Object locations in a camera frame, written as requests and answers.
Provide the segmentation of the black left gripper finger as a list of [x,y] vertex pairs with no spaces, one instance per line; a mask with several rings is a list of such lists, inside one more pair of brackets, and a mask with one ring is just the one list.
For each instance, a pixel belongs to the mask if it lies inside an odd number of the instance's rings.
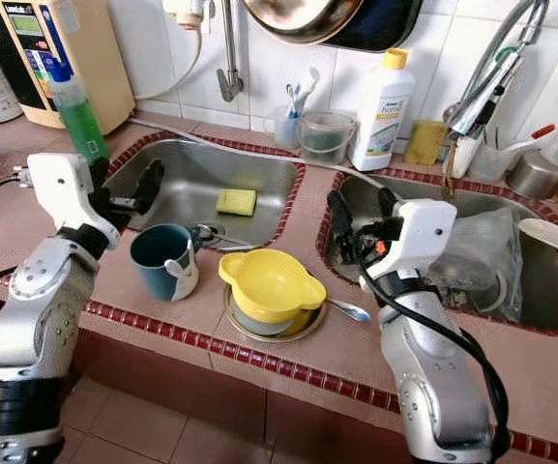
[[135,212],[137,214],[150,212],[152,204],[158,198],[164,173],[166,173],[166,167],[160,159],[152,159],[143,169],[135,190]]
[[89,160],[90,193],[88,195],[90,205],[111,205],[112,197],[110,190],[105,188],[104,182],[109,173],[110,162],[107,158],[93,158]]

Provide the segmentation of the dark blue mug white handle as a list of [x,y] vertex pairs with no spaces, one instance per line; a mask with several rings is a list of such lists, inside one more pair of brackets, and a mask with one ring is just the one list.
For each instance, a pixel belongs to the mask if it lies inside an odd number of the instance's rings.
[[156,300],[177,302],[199,283],[200,239],[189,226],[158,224],[132,240],[129,256]]

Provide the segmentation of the yellow plastic bowl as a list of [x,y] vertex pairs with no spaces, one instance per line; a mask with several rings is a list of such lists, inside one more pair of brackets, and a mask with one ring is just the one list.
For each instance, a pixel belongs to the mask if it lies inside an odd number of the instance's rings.
[[218,274],[236,308],[260,323],[291,321],[327,298],[326,287],[296,257],[273,248],[226,253]]

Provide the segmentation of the green white brush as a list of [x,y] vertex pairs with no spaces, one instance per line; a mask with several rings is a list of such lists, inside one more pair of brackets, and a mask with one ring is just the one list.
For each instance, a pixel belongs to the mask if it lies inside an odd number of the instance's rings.
[[222,252],[248,251],[256,250],[257,248],[261,248],[261,245],[242,242],[227,242],[226,240],[222,240],[220,244],[217,244],[217,251]]

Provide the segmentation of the stainless steel bowl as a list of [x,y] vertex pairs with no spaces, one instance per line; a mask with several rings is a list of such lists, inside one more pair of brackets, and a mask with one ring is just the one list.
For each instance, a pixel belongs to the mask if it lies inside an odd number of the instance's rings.
[[225,291],[222,292],[222,304],[225,305],[225,315],[228,317],[228,321],[230,322],[231,326],[233,326],[236,331],[239,331],[244,336],[252,337],[252,339],[264,341],[264,343],[286,343],[286,341],[293,341],[301,339],[301,337],[305,337],[314,331],[317,331],[323,322],[323,319],[326,318],[326,305],[323,304],[319,306],[317,309],[313,310],[302,310],[300,314],[295,317],[295,323],[292,324],[290,328],[287,329],[286,332],[276,336],[264,336],[264,335],[257,335],[248,332],[247,329],[244,329],[238,322],[235,322],[233,315],[230,312],[229,302],[233,300],[233,290],[230,287],[226,287]]

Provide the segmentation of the small white bowl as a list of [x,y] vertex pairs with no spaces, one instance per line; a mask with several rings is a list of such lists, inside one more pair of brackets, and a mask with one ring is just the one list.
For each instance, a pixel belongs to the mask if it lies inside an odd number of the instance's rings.
[[234,301],[229,302],[230,312],[233,315],[235,322],[238,322],[240,326],[244,329],[247,329],[248,332],[257,335],[264,335],[264,336],[276,336],[286,332],[288,328],[295,323],[295,318],[287,319],[287,321],[281,321],[276,323],[267,323],[267,322],[260,322],[256,321],[249,317],[247,314],[243,312],[242,309],[235,304]]

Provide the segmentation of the bright yellow sponge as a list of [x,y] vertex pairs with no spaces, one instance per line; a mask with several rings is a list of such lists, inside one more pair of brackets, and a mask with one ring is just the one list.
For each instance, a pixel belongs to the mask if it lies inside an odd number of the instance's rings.
[[225,188],[220,191],[216,211],[239,217],[252,217],[259,194],[251,189]]

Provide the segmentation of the white detergent bottle yellow cap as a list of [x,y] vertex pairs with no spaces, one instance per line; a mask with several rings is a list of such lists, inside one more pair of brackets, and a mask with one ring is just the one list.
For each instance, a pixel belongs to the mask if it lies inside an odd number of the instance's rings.
[[366,74],[350,155],[357,171],[377,171],[390,164],[394,142],[416,85],[415,75],[406,68],[407,61],[407,49],[389,48],[380,66]]

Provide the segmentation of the clear plastic pail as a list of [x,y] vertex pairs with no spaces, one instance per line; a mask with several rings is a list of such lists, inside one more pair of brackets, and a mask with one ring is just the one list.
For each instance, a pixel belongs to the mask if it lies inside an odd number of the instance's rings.
[[357,120],[341,111],[309,110],[298,124],[300,156],[326,164],[340,164],[346,158],[357,131]]

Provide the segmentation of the clear plastic cup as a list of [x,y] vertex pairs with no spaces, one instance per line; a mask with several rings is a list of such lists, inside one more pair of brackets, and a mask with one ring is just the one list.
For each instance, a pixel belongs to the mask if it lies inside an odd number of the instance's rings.
[[476,182],[496,183],[505,176],[510,164],[512,164],[512,161],[509,159],[507,152],[495,149],[482,137],[477,155],[470,163],[467,177]]

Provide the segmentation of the white toothbrush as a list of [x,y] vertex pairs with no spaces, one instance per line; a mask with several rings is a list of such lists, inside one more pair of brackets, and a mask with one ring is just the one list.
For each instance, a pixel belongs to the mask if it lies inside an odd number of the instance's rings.
[[288,97],[290,97],[290,104],[287,106],[284,115],[288,119],[300,119],[304,115],[305,107],[308,98],[312,94],[318,81],[321,80],[321,73],[314,67],[310,67],[308,71],[302,76],[298,83],[287,85]]

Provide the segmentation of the chrome flexible sink faucet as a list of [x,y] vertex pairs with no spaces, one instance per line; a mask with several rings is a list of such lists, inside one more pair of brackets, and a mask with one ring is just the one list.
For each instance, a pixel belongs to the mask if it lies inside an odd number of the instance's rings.
[[523,49],[538,42],[549,3],[551,0],[518,0],[514,4],[484,48],[459,101],[445,110],[446,158],[439,191],[447,202],[455,197],[455,180],[467,172],[483,129],[514,81]]

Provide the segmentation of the hanging black pan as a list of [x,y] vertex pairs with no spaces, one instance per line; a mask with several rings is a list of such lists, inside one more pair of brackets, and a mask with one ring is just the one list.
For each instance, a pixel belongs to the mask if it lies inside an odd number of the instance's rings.
[[324,44],[379,53],[411,35],[424,0],[362,0],[343,30]]

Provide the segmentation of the large steel sink basin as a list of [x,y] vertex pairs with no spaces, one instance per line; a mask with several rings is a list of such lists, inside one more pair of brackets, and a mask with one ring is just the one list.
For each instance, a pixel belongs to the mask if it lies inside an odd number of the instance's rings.
[[[401,198],[441,198],[441,177],[406,169],[385,169],[375,180]],[[338,174],[333,189],[339,190],[354,225],[380,216],[377,188],[349,174]],[[540,200],[523,198],[505,186],[455,181],[452,203],[461,217],[509,208],[521,219],[544,219],[558,224],[558,211]],[[523,306],[517,325],[527,331],[558,336],[558,250],[529,236],[520,236],[523,266],[520,274]]]

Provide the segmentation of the hanging steel wok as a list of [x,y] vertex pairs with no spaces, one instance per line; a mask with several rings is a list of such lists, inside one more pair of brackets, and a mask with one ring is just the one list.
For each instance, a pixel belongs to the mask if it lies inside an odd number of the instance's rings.
[[322,44],[343,31],[364,0],[244,0],[262,30],[282,43]]

